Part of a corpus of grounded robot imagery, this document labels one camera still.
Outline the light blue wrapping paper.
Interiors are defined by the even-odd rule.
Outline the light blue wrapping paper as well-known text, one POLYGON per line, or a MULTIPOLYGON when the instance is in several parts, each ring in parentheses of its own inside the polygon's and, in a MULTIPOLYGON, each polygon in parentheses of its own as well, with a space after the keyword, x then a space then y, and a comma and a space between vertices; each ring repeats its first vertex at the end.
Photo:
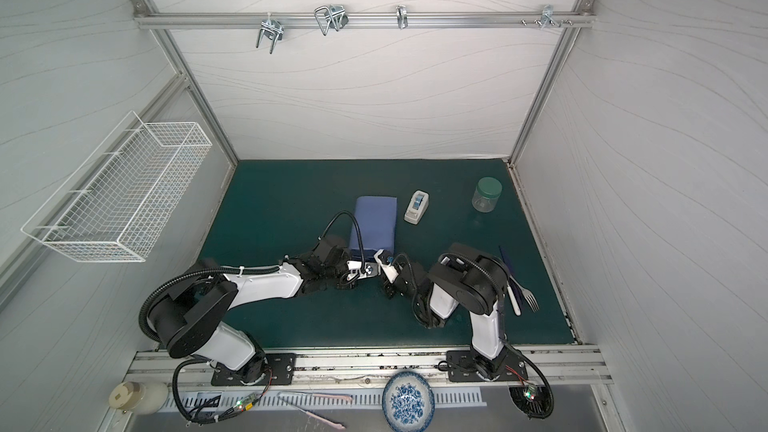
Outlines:
POLYGON ((379 250, 394 253, 397 199, 388 196, 360 196, 355 202, 355 219, 360 228, 367 262, 379 250))

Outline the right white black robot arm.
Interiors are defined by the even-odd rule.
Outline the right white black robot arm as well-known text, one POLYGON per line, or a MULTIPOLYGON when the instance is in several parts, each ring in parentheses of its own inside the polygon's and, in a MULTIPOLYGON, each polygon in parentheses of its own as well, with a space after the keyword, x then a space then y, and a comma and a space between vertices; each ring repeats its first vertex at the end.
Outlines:
POLYGON ((468 355, 453 358, 447 354, 439 365, 456 375, 453 381, 471 375, 495 381, 504 374, 522 383, 528 381, 533 364, 508 343, 504 306, 510 304, 518 313, 517 300, 521 299, 536 312, 539 304, 535 294, 513 276, 506 258, 454 243, 428 271, 419 269, 404 253, 379 250, 374 260, 386 293, 408 297, 411 312, 425 328, 443 327, 459 308, 469 313, 472 337, 468 355))

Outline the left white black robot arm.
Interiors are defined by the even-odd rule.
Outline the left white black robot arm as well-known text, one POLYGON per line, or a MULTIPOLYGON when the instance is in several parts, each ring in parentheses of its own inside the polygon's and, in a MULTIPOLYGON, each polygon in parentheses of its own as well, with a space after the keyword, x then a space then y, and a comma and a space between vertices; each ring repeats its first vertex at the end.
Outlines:
POLYGON ((227 325, 225 316, 250 303, 301 297, 331 286, 354 286, 364 267, 351 268, 348 262, 353 254, 346 242, 328 236, 342 216, 351 219, 357 245, 362 246, 357 218, 341 211, 332 217, 312 250, 287 256, 276 265, 236 269, 201 259, 149 294, 139 311, 140 330, 172 358, 210 362, 244 384, 259 381, 268 368, 265 352, 248 334, 227 325))

